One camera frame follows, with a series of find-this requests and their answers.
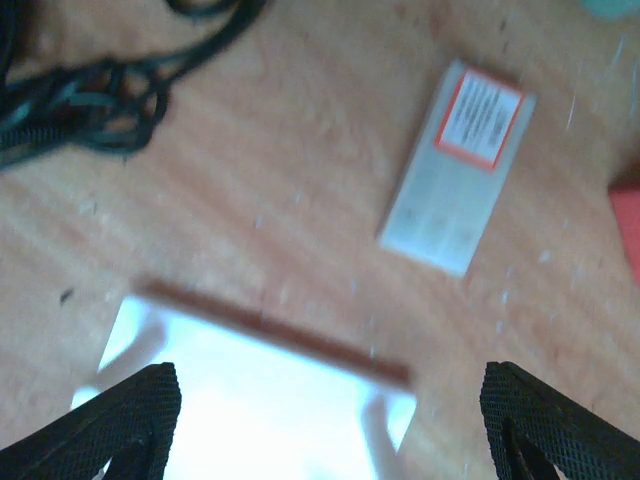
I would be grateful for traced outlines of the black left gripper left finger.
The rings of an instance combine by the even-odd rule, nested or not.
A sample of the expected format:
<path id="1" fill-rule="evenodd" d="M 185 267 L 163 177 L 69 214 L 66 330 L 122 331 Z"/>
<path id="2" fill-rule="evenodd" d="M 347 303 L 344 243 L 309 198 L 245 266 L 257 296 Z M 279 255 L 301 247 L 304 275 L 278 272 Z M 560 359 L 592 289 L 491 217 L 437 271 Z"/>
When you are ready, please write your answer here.
<path id="1" fill-rule="evenodd" d="M 162 479 L 181 391 L 152 364 L 1 451 L 3 479 Z"/>

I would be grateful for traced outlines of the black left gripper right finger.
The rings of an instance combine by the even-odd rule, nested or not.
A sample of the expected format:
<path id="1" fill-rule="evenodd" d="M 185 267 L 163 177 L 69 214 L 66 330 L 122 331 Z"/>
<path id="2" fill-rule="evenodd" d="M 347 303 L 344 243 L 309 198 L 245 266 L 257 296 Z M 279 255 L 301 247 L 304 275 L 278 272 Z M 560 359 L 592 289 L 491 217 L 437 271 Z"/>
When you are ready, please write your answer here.
<path id="1" fill-rule="evenodd" d="M 512 362 L 489 362 L 480 407 L 499 479 L 637 479 L 639 441 Z"/>

